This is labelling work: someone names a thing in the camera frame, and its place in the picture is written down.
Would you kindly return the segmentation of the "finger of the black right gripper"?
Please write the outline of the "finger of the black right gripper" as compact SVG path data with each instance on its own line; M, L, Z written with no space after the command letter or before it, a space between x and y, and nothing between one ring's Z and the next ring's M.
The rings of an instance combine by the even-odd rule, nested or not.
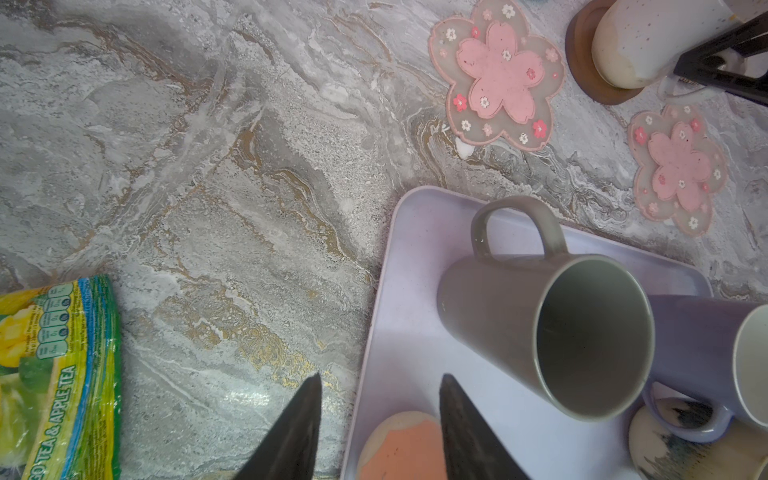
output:
M747 60L767 52L767 13L684 52L673 69L676 77L701 88L674 95L673 103L693 104L720 92L767 105L767 72L746 74Z

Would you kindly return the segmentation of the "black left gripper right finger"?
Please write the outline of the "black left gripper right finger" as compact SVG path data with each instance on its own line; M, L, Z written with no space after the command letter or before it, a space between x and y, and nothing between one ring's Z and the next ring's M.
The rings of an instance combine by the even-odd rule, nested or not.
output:
M452 374L441 379L439 408L448 479L529 479Z

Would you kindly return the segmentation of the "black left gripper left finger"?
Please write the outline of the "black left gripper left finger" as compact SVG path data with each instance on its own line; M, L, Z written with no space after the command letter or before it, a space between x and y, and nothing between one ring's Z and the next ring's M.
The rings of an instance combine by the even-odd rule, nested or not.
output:
M308 377L234 479L312 479L322 415L322 381Z

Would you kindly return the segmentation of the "peach orange mug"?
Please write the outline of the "peach orange mug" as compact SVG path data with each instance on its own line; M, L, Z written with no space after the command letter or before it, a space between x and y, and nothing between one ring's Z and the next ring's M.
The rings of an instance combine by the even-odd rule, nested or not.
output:
M439 420L420 411L400 412L381 422L358 460L357 479L447 479Z

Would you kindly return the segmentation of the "white mug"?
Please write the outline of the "white mug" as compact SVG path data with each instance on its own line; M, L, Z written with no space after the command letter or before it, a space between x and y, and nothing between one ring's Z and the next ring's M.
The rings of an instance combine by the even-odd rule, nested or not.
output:
M598 24L592 59L612 86L644 88L684 52L743 22L734 1L617 1Z

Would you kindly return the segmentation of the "pink flower silicone coaster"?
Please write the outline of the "pink flower silicone coaster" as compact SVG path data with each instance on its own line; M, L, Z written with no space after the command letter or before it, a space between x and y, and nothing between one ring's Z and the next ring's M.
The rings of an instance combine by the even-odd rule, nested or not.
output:
M641 111L628 126L628 146L638 165L635 204L644 217L670 220L684 234L707 233L713 198L728 180L729 156L707 135L707 122L693 105Z

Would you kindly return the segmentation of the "brown wooden round coaster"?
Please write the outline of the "brown wooden round coaster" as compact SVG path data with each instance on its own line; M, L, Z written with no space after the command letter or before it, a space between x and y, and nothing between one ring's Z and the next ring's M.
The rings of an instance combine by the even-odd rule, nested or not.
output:
M594 64L594 36L600 21L614 3L614 0L589 1L571 19L565 36L567 62L574 80L592 100L609 106L624 103L643 90L611 85L601 77Z

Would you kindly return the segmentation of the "lavender mug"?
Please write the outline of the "lavender mug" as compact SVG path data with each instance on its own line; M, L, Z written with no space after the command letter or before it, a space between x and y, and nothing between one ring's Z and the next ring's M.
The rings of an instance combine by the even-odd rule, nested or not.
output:
M642 391L650 413L673 435L709 443L734 419L767 427L767 306L687 295L651 295L655 354ZM653 395L663 385L712 409L707 423L667 422Z

